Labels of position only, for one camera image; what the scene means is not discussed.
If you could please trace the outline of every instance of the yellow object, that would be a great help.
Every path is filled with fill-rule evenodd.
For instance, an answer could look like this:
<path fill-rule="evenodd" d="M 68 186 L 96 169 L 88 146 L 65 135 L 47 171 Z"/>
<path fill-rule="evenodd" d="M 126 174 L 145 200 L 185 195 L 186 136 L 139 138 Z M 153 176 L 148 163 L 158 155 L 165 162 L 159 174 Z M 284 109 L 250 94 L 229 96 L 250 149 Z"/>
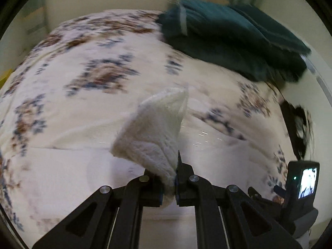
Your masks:
<path fill-rule="evenodd" d="M 6 80 L 9 78 L 12 72 L 12 69 L 8 69 L 0 76 L 0 88 L 2 88 L 2 86 L 5 84 Z"/>

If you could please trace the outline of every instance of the blue flower pattern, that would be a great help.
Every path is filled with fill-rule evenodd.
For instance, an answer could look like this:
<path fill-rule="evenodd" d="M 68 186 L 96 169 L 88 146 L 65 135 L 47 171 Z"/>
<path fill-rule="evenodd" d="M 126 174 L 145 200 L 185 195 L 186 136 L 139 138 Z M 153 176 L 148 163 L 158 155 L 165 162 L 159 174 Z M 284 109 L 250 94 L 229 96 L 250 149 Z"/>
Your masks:
<path fill-rule="evenodd" d="M 30 70 L 30 68 L 31 66 L 27 66 L 21 73 L 19 73 L 17 76 L 13 78 L 10 87 L 4 93 L 2 98 L 5 98 L 7 95 L 11 95 L 16 91 L 18 85 L 21 83 L 22 80 L 24 80 L 25 74 Z"/>
<path fill-rule="evenodd" d="M 10 191 L 20 187 L 20 183 L 16 184 L 9 175 L 9 181 L 5 178 L 5 174 L 9 172 L 10 160 L 5 160 L 0 152 L 0 204 L 5 210 L 10 221 L 21 231 L 24 231 L 23 225 L 16 213 L 13 211 L 13 204 L 10 199 Z"/>
<path fill-rule="evenodd" d="M 99 89 L 105 93 L 116 93 L 121 90 L 126 92 L 124 81 L 127 76 L 139 75 L 139 72 L 129 68 L 134 56 L 131 53 L 119 55 L 117 59 L 95 59 L 91 60 L 84 72 L 66 85 L 67 96 L 73 96 L 84 88 L 86 90 Z"/>
<path fill-rule="evenodd" d="M 35 75 L 39 75 L 41 72 L 43 72 L 43 71 L 46 69 L 46 67 L 47 67 L 48 65 L 49 65 L 49 64 L 45 63 L 45 64 L 43 64 L 41 67 L 39 67 L 39 68 L 37 69 Z"/>
<path fill-rule="evenodd" d="M 114 47 L 117 43 L 121 43 L 121 42 L 124 42 L 123 38 L 119 38 L 118 40 L 108 39 L 104 43 L 99 43 L 98 46 L 110 49 L 110 48 Z"/>
<path fill-rule="evenodd" d="M 264 117 L 269 117 L 271 111 L 268 108 L 269 100 L 265 100 L 259 93 L 256 84 L 245 84 L 238 82 L 242 95 L 240 102 L 237 104 L 239 109 L 243 110 L 246 117 L 250 118 L 253 113 L 262 114 Z"/>
<path fill-rule="evenodd" d="M 239 140 L 245 140 L 244 136 L 238 130 L 230 126 L 230 122 L 226 118 L 227 115 L 225 115 L 220 108 L 212 108 L 204 115 L 195 116 L 223 134 L 235 137 Z"/>
<path fill-rule="evenodd" d="M 279 177 L 273 177 L 269 175 L 267 185 L 271 187 L 271 193 L 274 195 L 273 201 L 282 204 L 283 199 L 280 196 L 276 195 L 276 193 L 273 190 L 273 187 L 275 185 L 278 185 L 281 188 L 285 189 L 287 173 L 288 173 L 288 166 L 280 145 L 278 151 L 274 154 L 274 160 L 276 162 L 276 168 L 279 173 Z"/>
<path fill-rule="evenodd" d="M 167 56 L 167 64 L 165 65 L 166 71 L 170 75 L 178 75 L 182 71 L 183 65 L 181 64 L 183 60 L 182 54 L 173 51 Z"/>
<path fill-rule="evenodd" d="M 12 148 L 14 151 L 19 149 L 21 156 L 26 155 L 29 133 L 36 135 L 46 128 L 46 121 L 40 118 L 44 108 L 44 97 L 44 94 L 40 94 L 33 99 L 27 99 L 15 109 L 17 120 L 11 139 Z"/>

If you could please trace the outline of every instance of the white blanket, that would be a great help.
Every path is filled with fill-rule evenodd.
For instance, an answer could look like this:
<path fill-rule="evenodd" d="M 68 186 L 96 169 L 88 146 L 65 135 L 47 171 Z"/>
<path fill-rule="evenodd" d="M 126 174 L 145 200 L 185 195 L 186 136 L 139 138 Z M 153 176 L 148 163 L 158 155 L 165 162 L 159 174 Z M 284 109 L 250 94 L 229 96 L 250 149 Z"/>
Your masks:
<path fill-rule="evenodd" d="M 37 45 L 0 90 L 0 203 L 29 247 L 100 186 L 144 169 L 108 150 L 138 104 L 188 87 L 182 160 L 218 186 L 255 187 L 280 201 L 296 160 L 278 92 L 162 41 L 159 12 L 109 10 L 67 21 Z M 146 209 L 179 220 L 193 209 Z"/>

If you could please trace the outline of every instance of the floral bedspread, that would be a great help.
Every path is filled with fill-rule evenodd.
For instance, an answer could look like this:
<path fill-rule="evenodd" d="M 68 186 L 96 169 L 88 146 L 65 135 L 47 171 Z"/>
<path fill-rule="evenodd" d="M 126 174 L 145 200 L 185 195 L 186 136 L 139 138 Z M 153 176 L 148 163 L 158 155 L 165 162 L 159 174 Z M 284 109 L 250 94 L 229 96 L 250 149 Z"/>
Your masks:
<path fill-rule="evenodd" d="M 138 104 L 166 87 L 189 88 L 179 142 L 196 174 L 282 201 L 273 186 L 285 185 L 296 158 L 279 93 L 173 50 L 154 22 L 159 13 L 64 22 L 1 89 L 0 203 L 29 247 L 100 186 L 143 173 L 108 150 Z"/>

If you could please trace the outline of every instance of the white cloth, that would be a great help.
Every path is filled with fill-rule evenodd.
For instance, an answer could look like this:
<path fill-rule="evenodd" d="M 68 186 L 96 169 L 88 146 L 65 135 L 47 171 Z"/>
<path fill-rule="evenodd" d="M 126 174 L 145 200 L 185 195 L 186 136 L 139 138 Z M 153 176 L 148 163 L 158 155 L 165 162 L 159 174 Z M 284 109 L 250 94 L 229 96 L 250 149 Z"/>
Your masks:
<path fill-rule="evenodd" d="M 178 136 L 188 102 L 186 88 L 169 88 L 142 102 L 117 136 L 111 153 L 158 175 L 165 193 L 174 193 Z"/>

